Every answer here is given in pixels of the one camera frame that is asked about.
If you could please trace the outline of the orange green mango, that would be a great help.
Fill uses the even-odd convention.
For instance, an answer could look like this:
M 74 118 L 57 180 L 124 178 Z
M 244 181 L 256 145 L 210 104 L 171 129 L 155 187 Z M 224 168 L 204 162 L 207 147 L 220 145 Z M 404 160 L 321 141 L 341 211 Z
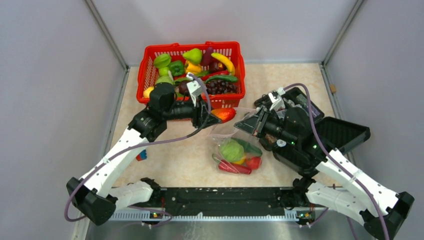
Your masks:
M 236 110 L 232 107 L 217 108 L 211 111 L 211 114 L 219 118 L 221 123 L 227 123 L 231 121 L 237 114 Z

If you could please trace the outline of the dark purple grape bunch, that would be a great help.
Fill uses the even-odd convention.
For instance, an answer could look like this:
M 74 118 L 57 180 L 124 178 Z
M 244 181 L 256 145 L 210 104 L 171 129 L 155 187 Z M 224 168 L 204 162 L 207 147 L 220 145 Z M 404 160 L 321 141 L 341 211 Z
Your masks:
M 207 93 L 210 95 L 236 94 L 237 86 L 233 82 L 215 79 L 207 82 Z

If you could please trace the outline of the small dark green cucumber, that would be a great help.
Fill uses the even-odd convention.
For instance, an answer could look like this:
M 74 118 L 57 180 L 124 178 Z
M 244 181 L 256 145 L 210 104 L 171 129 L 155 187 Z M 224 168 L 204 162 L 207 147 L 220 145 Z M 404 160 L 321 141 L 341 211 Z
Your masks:
M 246 155 L 252 156 L 252 157 L 261 157 L 263 155 L 262 150 L 256 145 L 254 145 L 253 143 L 250 143 L 249 141 L 236 138 L 236 137 L 232 137 L 231 139 L 236 141 L 238 144 L 240 144 L 243 147 Z

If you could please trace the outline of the red apple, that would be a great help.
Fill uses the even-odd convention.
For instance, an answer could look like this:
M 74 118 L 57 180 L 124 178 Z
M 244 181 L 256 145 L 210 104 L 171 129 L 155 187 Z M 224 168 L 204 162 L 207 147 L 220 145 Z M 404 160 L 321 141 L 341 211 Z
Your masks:
M 260 156 L 255 156 L 255 157 L 246 159 L 244 163 L 249 169 L 254 171 L 261 167 L 262 159 Z

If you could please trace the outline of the red chili pepper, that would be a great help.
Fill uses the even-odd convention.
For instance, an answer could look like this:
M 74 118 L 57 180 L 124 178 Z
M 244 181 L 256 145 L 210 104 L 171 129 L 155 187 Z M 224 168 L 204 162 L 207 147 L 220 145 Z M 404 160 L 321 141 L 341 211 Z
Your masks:
M 243 174 L 250 175 L 252 170 L 246 166 L 228 162 L 224 159 L 221 159 L 216 154 L 212 154 L 212 159 L 218 164 L 218 168 L 221 171 L 232 173 L 232 174 Z

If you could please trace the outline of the red plastic shopping basket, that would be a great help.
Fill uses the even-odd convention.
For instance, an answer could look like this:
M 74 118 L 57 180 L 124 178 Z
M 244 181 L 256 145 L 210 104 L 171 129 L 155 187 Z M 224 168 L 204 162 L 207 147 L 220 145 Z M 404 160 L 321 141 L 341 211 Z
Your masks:
M 150 45 L 144 50 L 137 76 L 136 99 L 149 101 L 148 91 L 161 79 L 178 86 L 187 73 L 193 73 L 208 84 L 213 76 L 229 80 L 230 89 L 212 90 L 213 109 L 236 108 L 246 94 L 245 63 L 237 41 L 207 41 L 197 44 Z

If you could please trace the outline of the yellow apple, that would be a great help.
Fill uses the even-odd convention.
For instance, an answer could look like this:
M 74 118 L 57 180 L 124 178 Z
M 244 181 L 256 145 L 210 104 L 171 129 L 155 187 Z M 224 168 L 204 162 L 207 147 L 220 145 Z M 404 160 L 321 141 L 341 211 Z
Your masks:
M 234 161 L 233 164 L 242 165 L 246 160 L 246 156 L 244 155 L 240 160 Z

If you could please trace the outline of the clear zip top bag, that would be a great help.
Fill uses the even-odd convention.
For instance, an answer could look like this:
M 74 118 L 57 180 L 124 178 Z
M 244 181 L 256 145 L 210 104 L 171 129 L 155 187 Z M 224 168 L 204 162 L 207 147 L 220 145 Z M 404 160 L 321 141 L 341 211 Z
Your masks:
M 256 110 L 243 107 L 217 108 L 212 115 L 222 120 L 207 136 L 208 151 L 217 168 L 232 174 L 250 175 L 262 166 L 259 140 L 235 127 L 252 117 Z

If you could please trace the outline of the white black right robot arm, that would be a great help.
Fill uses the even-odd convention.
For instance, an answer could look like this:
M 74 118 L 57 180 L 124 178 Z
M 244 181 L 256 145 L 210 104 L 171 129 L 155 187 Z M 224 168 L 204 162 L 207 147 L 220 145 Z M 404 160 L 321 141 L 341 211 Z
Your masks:
M 414 197 L 383 186 L 345 157 L 369 139 L 368 127 L 333 117 L 314 122 L 300 107 L 285 110 L 283 117 L 261 107 L 235 127 L 261 140 L 275 138 L 268 150 L 301 176 L 293 182 L 297 205 L 324 206 L 361 224 L 378 240 L 395 238 Z

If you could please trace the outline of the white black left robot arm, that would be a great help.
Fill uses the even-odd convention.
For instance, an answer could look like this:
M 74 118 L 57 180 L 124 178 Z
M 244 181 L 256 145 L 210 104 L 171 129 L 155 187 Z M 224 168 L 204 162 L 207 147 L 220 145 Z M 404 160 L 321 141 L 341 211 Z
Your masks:
M 121 187 L 113 185 L 136 156 L 148 147 L 183 141 L 206 127 L 223 122 L 211 113 L 212 103 L 204 82 L 192 80 L 187 86 L 190 100 L 177 101 L 171 84 L 158 84 L 150 93 L 146 108 L 133 117 L 109 152 L 89 172 L 79 178 L 72 177 L 67 182 L 69 198 L 63 213 L 66 221 L 77 222 L 88 218 L 100 226 L 117 210 L 138 203 L 154 207 L 160 202 L 161 194 L 146 180 Z M 167 129 L 168 120 L 184 119 L 192 120 L 194 132 L 157 140 Z

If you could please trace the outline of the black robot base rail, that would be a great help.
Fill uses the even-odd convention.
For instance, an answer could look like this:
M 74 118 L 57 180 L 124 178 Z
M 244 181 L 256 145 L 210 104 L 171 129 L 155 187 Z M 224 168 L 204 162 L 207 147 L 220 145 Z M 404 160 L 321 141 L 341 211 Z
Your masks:
M 290 221 L 301 226 L 321 220 L 316 205 L 293 187 L 168 187 L 155 189 L 146 202 L 148 221 Z

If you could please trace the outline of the round green cabbage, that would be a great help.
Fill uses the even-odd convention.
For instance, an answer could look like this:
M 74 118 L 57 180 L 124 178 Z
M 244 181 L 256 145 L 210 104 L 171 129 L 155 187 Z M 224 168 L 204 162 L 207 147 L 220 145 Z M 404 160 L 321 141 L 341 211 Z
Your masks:
M 231 138 L 225 139 L 218 149 L 221 156 L 230 163 L 240 160 L 245 154 L 244 148 Z

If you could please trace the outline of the green pear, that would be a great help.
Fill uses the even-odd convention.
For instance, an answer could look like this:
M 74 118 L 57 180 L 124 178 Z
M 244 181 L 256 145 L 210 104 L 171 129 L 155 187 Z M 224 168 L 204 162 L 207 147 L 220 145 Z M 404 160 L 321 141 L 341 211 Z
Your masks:
M 199 48 L 193 48 L 184 52 L 182 56 L 186 61 L 189 61 L 195 65 L 199 65 L 202 62 L 203 52 Z

